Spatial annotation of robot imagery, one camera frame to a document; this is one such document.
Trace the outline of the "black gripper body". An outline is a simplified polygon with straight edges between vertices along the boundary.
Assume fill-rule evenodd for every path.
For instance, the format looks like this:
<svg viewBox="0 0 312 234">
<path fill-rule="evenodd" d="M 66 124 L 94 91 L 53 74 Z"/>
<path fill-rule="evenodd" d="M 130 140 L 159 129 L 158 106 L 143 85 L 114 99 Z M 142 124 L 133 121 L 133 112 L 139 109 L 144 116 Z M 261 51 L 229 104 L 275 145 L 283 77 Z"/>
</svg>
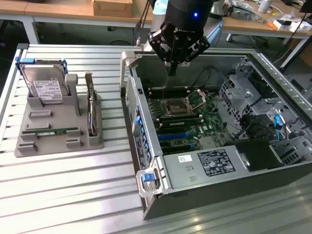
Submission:
<svg viewBox="0 0 312 234">
<path fill-rule="evenodd" d="M 203 36 L 213 2 L 211 0 L 170 0 L 164 20 L 164 38 L 173 39 L 174 30 L 194 36 Z"/>
</svg>

